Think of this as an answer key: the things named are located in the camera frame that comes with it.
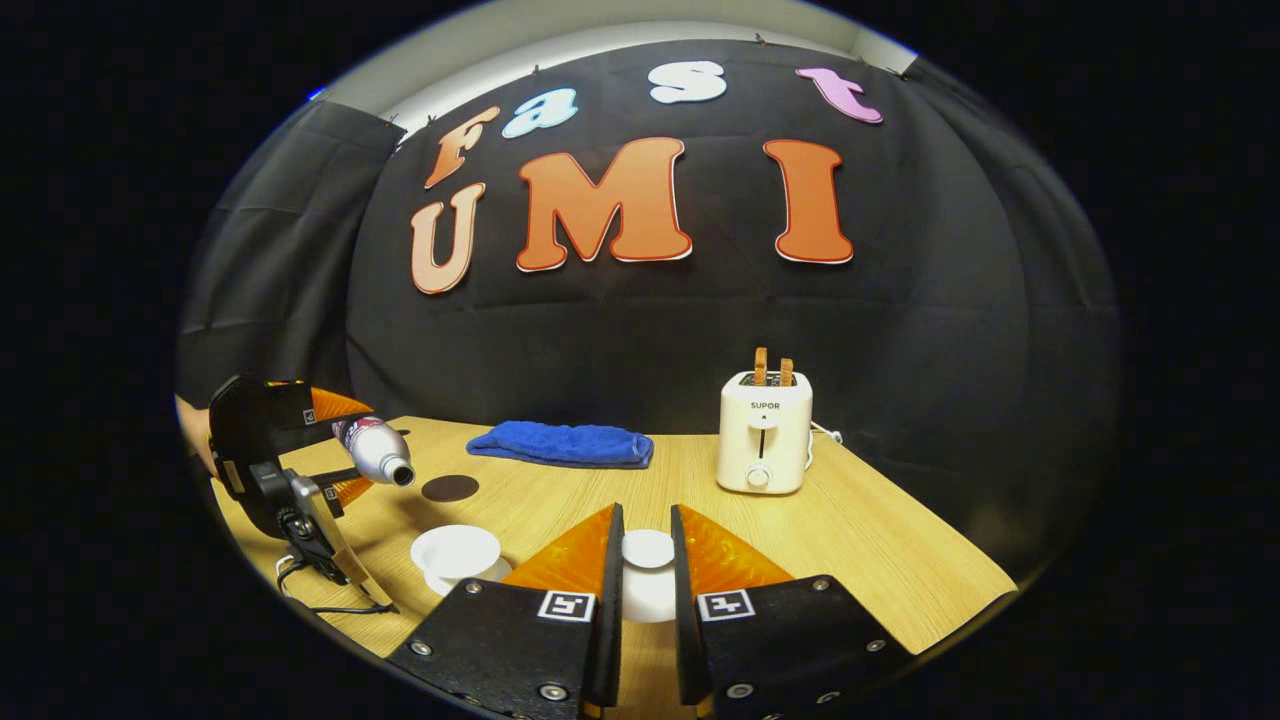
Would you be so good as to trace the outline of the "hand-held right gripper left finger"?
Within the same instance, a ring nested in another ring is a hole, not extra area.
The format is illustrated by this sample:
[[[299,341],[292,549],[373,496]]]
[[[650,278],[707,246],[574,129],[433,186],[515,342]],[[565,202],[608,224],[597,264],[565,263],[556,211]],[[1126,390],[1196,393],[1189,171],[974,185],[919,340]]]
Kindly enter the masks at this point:
[[[484,717],[602,717],[620,693],[623,534],[612,503],[503,580],[465,578],[389,664]]]

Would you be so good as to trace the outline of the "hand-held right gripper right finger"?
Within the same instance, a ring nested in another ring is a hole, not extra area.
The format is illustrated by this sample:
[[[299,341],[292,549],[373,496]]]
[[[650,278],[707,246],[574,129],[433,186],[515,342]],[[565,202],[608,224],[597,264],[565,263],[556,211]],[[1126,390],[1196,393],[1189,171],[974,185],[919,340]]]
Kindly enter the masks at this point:
[[[913,665],[835,577],[794,577],[684,505],[671,529],[680,698],[699,719],[850,719]]]

